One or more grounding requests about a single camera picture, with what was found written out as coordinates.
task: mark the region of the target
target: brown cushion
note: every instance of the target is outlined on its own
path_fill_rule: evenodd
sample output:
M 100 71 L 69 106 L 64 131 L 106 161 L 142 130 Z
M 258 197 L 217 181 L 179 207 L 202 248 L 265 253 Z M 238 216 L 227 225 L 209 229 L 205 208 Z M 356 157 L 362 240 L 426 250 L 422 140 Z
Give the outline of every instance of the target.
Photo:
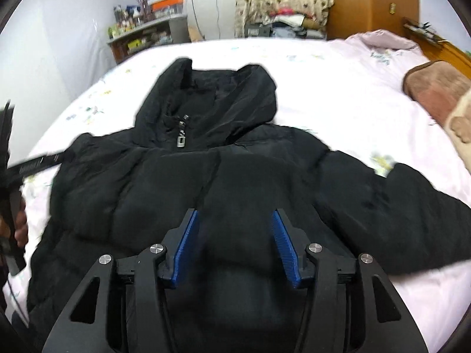
M 428 62 L 409 70 L 403 82 L 404 93 L 420 103 L 442 127 L 470 88 L 471 80 L 444 61 Z

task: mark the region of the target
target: orange box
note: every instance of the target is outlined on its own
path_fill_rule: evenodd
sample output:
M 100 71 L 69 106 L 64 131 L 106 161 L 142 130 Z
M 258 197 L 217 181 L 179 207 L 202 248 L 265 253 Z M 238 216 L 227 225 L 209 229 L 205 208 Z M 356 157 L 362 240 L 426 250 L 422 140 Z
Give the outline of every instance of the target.
M 183 4 L 183 0 L 162 0 L 156 3 L 151 4 L 152 12 L 158 11 L 166 6 L 171 6 L 175 4 Z

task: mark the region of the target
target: vase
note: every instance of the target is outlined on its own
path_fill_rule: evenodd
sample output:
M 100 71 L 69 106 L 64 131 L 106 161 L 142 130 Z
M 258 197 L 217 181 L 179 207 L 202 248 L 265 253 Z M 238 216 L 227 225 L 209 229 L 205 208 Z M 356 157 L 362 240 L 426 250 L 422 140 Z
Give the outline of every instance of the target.
M 141 14 L 144 22 L 152 21 L 155 18 L 152 14 L 151 7 L 147 2 L 141 4 Z

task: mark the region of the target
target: human hand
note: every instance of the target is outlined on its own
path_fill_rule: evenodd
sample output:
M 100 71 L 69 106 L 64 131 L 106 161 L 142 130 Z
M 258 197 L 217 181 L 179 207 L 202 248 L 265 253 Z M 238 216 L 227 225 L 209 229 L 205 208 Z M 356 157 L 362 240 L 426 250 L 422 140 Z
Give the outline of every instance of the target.
M 26 218 L 26 202 L 21 199 L 20 210 L 15 219 L 15 239 L 18 247 L 23 248 L 28 243 L 28 223 Z M 10 228 L 0 217 L 0 236 L 4 238 L 10 237 Z

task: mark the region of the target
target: jacket zipper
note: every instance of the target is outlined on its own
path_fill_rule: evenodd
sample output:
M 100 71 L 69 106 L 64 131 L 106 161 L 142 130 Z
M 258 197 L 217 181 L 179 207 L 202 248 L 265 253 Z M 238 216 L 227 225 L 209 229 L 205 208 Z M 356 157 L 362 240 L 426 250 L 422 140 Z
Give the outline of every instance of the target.
M 187 126 L 186 121 L 189 120 L 190 117 L 188 115 L 183 115 L 183 119 L 178 123 L 178 128 L 180 129 L 180 133 L 177 137 L 177 147 L 183 148 L 185 147 L 185 127 Z

